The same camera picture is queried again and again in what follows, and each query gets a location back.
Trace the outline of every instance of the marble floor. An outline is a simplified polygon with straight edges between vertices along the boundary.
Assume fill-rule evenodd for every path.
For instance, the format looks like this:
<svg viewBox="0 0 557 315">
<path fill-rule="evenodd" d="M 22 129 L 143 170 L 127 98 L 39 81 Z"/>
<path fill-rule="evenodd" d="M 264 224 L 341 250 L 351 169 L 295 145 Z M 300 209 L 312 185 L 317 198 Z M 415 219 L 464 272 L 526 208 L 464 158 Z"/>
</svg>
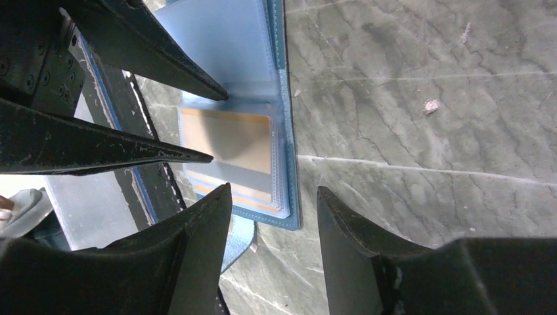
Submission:
<svg viewBox="0 0 557 315">
<path fill-rule="evenodd" d="M 430 247 L 557 236 L 556 16 L 556 0 L 286 0 L 303 228 L 259 224 L 221 277 L 231 312 L 328 314 L 318 185 Z M 178 143 L 179 95 L 142 82 Z"/>
</svg>

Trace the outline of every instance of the card holder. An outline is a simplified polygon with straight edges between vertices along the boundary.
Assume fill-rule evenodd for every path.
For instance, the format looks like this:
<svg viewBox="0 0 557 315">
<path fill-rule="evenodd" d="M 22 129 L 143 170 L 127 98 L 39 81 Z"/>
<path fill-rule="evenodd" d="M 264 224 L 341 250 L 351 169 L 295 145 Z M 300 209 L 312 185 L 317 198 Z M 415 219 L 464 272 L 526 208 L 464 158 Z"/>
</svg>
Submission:
<svg viewBox="0 0 557 315">
<path fill-rule="evenodd" d="M 228 92 L 216 102 L 182 92 L 181 141 L 215 157 L 185 165 L 200 196 L 223 182 L 235 214 L 300 227 L 282 3 L 182 0 L 155 12 L 161 25 Z"/>
</svg>

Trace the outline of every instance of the black metal frame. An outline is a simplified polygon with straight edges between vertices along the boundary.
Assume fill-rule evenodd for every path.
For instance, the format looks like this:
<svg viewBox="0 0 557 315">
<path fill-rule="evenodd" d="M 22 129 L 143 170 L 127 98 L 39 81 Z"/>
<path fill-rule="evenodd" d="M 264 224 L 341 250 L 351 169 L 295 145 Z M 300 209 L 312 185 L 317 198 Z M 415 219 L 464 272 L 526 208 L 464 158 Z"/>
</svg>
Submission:
<svg viewBox="0 0 557 315">
<path fill-rule="evenodd" d="M 462 239 L 433 250 L 370 222 L 319 187 L 330 313 L 555 314 L 557 240 Z"/>
<path fill-rule="evenodd" d="M 0 314 L 213 314 L 230 184 L 104 249 L 0 238 Z"/>
<path fill-rule="evenodd" d="M 89 175 L 164 161 L 211 161 L 200 152 L 74 119 L 84 83 L 70 53 L 78 28 L 105 64 L 227 98 L 142 1 L 3 1 L 0 173 Z"/>
</svg>

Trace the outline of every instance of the white fabric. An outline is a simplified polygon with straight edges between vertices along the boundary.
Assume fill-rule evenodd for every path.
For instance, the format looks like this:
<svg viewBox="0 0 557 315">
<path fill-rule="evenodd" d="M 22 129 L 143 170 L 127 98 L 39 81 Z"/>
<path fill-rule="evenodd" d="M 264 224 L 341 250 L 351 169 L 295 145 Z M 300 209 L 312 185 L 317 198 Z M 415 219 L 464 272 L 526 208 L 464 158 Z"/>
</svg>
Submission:
<svg viewBox="0 0 557 315">
<path fill-rule="evenodd" d="M 9 199 L 15 203 L 15 207 L 11 211 L 11 218 L 0 222 L 1 237 L 19 238 L 31 232 L 53 210 L 44 190 L 21 190 Z"/>
</svg>

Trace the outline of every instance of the debris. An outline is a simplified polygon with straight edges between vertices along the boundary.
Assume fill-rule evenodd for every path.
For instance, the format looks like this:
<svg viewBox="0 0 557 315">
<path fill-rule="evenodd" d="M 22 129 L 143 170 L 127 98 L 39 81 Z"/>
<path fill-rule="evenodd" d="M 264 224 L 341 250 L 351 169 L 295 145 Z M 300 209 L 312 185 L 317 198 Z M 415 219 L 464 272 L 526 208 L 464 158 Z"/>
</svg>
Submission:
<svg viewBox="0 0 557 315">
<path fill-rule="evenodd" d="M 466 25 L 466 29 L 460 38 L 462 39 L 462 43 L 465 44 L 468 41 L 468 36 L 470 36 L 470 22 Z"/>
<path fill-rule="evenodd" d="M 434 111 L 438 110 L 440 106 L 441 106 L 440 100 L 430 98 L 424 103 L 424 114 L 429 115 Z"/>
</svg>

